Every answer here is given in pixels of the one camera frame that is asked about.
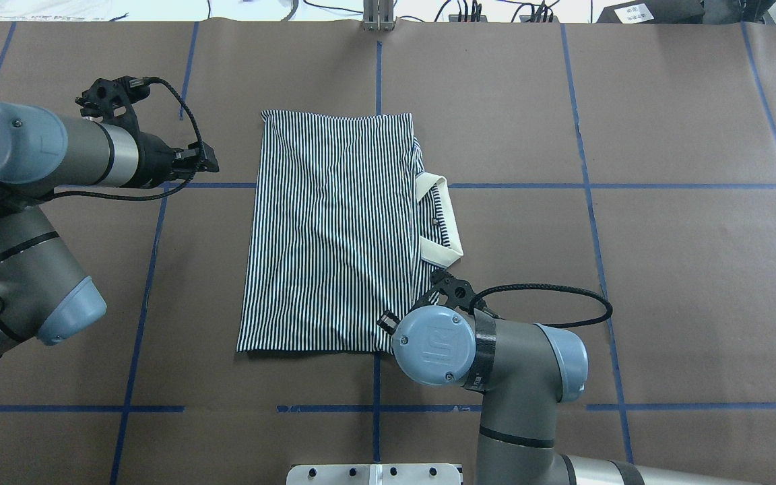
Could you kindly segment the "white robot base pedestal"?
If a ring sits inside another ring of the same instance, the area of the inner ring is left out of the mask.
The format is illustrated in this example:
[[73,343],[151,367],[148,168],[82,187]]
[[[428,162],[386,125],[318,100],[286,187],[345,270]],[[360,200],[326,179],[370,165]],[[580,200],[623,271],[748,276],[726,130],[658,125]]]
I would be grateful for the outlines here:
[[286,484],[463,484],[461,465],[452,463],[300,464]]

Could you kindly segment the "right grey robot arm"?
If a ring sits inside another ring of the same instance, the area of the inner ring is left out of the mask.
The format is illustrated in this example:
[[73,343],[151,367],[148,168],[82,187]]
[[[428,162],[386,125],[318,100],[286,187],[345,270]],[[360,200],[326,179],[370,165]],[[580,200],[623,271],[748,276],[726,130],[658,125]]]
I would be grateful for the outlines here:
[[[604,313],[570,323],[520,323],[490,310],[486,296],[542,290],[592,298]],[[589,359],[576,327],[606,322],[604,296],[584,288],[522,283],[475,292],[443,270],[403,316],[384,311],[401,371],[416,383],[480,393],[477,484],[726,484],[727,479],[628,461],[567,455],[555,447],[558,405],[584,393]]]

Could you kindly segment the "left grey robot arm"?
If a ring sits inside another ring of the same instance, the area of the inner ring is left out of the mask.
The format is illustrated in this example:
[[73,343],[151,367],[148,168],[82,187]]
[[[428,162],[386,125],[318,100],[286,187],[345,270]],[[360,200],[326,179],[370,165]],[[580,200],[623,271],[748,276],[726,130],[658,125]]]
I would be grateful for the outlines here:
[[[141,130],[136,102],[153,85],[172,93],[196,136],[173,148]],[[123,189],[174,189],[143,195],[169,197],[198,172],[218,172],[184,98],[160,77],[97,79],[75,99],[78,117],[40,106],[0,102],[0,358],[36,338],[56,345],[104,316],[107,304],[92,277],[41,206],[63,197],[133,201]]]

